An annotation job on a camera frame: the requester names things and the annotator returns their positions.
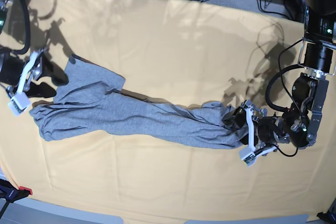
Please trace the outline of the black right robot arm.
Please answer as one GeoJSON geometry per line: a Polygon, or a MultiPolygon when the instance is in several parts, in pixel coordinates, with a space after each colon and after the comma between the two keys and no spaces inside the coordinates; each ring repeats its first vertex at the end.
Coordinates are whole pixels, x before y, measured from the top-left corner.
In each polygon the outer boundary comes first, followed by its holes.
{"type": "Polygon", "coordinates": [[[68,84],[64,71],[47,56],[47,48],[32,48],[27,0],[1,0],[1,31],[22,44],[19,49],[1,45],[1,84],[9,97],[52,98],[54,87],[68,84]]]}

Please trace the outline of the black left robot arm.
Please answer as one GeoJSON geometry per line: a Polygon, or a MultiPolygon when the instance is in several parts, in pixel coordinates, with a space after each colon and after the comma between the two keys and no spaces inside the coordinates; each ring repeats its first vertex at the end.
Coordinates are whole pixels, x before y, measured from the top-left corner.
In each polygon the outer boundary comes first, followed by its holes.
{"type": "Polygon", "coordinates": [[[253,152],[277,149],[282,143],[291,143],[301,149],[316,142],[329,86],[325,77],[335,74],[330,70],[335,51],[335,0],[305,2],[304,36],[300,40],[300,56],[304,58],[295,65],[279,68],[265,92],[267,105],[282,115],[249,115],[248,112],[255,109],[245,102],[223,118],[224,125],[235,133],[244,127],[250,130],[239,138],[238,144],[249,146],[253,152]],[[306,69],[306,72],[300,74],[288,92],[291,106],[273,104],[270,99],[273,84],[286,72],[296,69],[306,69]]]}

